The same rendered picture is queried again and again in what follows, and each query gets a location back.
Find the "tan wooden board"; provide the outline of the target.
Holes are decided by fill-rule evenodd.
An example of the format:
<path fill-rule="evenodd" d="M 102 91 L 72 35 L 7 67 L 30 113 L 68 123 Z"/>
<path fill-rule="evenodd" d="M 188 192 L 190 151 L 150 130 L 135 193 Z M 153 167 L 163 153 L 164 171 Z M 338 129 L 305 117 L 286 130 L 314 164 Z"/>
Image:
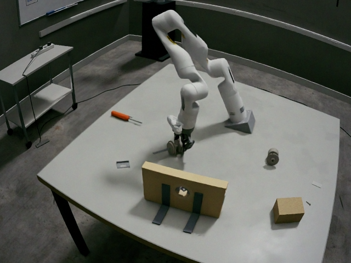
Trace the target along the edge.
<path fill-rule="evenodd" d="M 194 193 L 202 193 L 200 214 L 219 218 L 228 181 L 147 162 L 142 166 L 144 199 L 162 204 L 162 184 L 170 185 L 170 207 L 192 212 Z M 177 191 L 177 187 L 187 191 Z M 225 191 L 226 190 L 226 191 Z"/>

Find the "brown cardboard box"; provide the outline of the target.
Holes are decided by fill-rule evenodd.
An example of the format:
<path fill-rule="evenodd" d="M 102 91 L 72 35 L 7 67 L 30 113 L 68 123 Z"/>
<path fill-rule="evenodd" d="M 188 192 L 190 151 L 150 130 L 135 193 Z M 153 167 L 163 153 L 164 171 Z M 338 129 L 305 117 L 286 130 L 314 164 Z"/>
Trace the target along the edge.
<path fill-rule="evenodd" d="M 277 198 L 273 212 L 275 224 L 300 222 L 305 213 L 302 197 Z"/>

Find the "beige door knob with square spindle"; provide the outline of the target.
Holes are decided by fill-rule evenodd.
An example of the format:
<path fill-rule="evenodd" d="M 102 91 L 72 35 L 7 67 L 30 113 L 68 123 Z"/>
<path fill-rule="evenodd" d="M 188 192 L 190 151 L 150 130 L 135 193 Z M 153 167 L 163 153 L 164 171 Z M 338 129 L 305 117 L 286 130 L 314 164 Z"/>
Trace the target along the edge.
<path fill-rule="evenodd" d="M 171 155 L 175 155 L 176 151 L 177 152 L 181 152 L 182 146 L 183 145 L 182 145 L 182 142 L 181 142 L 181 138 L 180 139 L 176 139 L 174 142 L 170 140 L 167 143 L 167 148 L 166 149 L 156 151 L 155 153 L 157 154 L 157 153 L 164 152 L 164 151 L 168 150 L 168 152 Z"/>

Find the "orange-handled screwdriver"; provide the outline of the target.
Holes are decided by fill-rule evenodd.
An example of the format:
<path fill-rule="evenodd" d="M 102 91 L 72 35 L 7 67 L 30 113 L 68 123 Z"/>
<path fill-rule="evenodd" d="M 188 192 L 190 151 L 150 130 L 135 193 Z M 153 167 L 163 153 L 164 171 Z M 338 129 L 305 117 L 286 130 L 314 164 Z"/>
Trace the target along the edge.
<path fill-rule="evenodd" d="M 113 116 L 115 116 L 115 117 L 118 117 L 118 118 L 121 118 L 121 119 L 124 119 L 124 120 L 133 120 L 133 121 L 135 121 L 135 122 L 138 122 L 138 123 L 140 123 L 139 121 L 136 121 L 136 120 L 134 120 L 134 119 L 131 119 L 131 118 L 129 118 L 129 116 L 128 115 L 125 115 L 125 114 L 122 114 L 122 113 L 119 113 L 119 112 L 116 112 L 116 111 L 112 111 L 111 112 L 111 115 L 113 115 Z"/>

